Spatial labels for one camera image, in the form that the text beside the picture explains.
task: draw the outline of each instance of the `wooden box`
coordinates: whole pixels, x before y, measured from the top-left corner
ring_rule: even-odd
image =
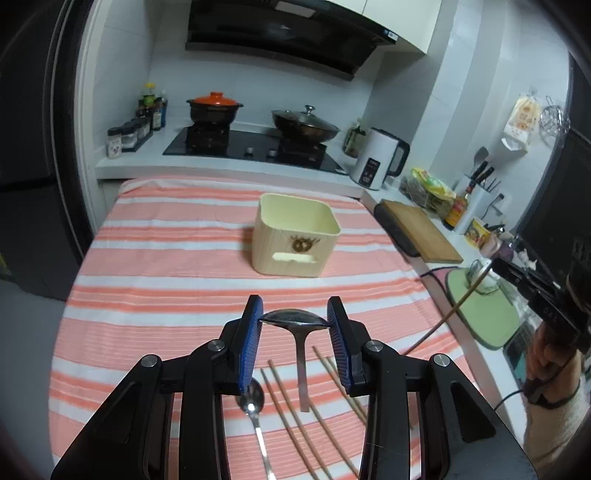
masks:
[[[252,266],[263,275],[317,277],[339,235],[324,202],[265,193],[252,235]]]

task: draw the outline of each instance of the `black stovetop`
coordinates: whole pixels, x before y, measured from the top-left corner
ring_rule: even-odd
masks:
[[[183,128],[168,148],[164,150],[164,155],[234,158],[237,160],[260,161],[311,168],[313,170],[347,175],[338,163],[324,152],[326,149],[325,145],[292,148],[293,145],[290,144],[290,150],[286,152],[285,147],[280,147],[280,143],[285,145],[285,141],[280,137],[230,130],[226,131],[221,137],[215,138],[209,144],[207,141],[198,142],[200,146],[197,147],[194,146],[195,142],[187,142],[189,128]],[[307,154],[306,151],[309,149],[315,151]],[[271,151],[271,154],[275,154],[275,156],[269,156],[269,151]]]

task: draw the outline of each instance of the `orange lid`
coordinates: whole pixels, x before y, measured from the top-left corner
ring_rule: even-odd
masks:
[[[211,92],[208,97],[198,97],[193,102],[205,105],[238,105],[236,100],[225,98],[222,92]]]

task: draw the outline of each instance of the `spice rack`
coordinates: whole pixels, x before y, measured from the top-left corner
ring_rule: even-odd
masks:
[[[144,145],[150,138],[152,138],[153,134],[154,132],[150,130],[150,133],[147,134],[144,138],[142,138],[142,140],[138,140],[132,148],[123,148],[121,151],[123,153],[137,152],[142,145]]]

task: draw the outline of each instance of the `metal screw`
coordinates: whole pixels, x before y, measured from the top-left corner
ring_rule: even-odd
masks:
[[[207,348],[209,348],[212,352],[219,352],[224,349],[226,344],[223,340],[212,340],[207,344]]]
[[[146,355],[142,358],[142,367],[151,368],[158,363],[156,355]]]
[[[370,340],[365,344],[365,348],[370,352],[380,352],[384,348],[384,344],[379,340]]]
[[[435,355],[435,357],[433,357],[433,361],[440,367],[446,367],[451,363],[449,357],[447,355],[443,355],[442,353]]]

